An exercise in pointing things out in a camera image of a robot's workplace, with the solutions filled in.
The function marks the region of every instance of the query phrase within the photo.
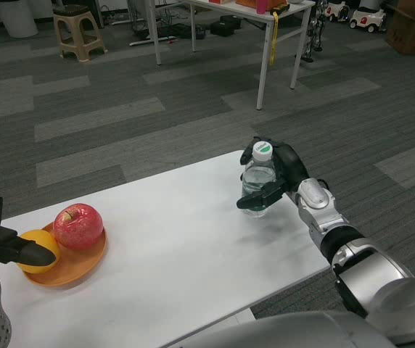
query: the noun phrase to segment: toy car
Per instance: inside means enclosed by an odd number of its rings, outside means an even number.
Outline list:
[[[337,20],[338,22],[347,22],[349,18],[350,7],[345,1],[334,0],[329,2],[329,6],[325,11],[326,17],[329,18],[330,22]]]
[[[386,31],[387,14],[383,9],[376,11],[367,7],[359,7],[351,17],[350,27],[351,29],[356,27],[367,28],[370,33],[375,30]]]

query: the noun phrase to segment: white cylinder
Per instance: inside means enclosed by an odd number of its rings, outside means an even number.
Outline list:
[[[0,2],[0,18],[13,38],[27,38],[38,34],[27,0]]]
[[[383,1],[384,0],[361,0],[359,7],[367,7],[368,9],[378,11]]]

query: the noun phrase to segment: yellow cable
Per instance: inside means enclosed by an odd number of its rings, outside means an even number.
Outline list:
[[[274,26],[274,37],[272,38],[272,54],[271,54],[271,66],[274,65],[275,61],[275,48],[277,46],[277,32],[279,31],[279,16],[277,12],[274,12],[275,26]]]

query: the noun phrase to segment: beige stool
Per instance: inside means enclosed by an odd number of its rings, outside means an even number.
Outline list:
[[[92,49],[101,47],[105,53],[107,52],[98,25],[96,25],[96,21],[87,6],[66,5],[57,7],[53,9],[53,14],[54,29],[56,30],[61,58],[64,57],[65,52],[72,52],[75,53],[79,62],[87,62],[90,60],[89,52]],[[85,19],[91,21],[96,36],[85,34],[82,23]],[[59,29],[59,22],[67,24],[70,33],[72,34],[71,37],[62,37],[61,30]]]

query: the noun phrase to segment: red apple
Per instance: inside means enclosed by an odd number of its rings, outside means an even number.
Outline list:
[[[55,239],[73,250],[88,249],[103,231],[101,215],[87,204],[73,204],[61,211],[53,226]]]

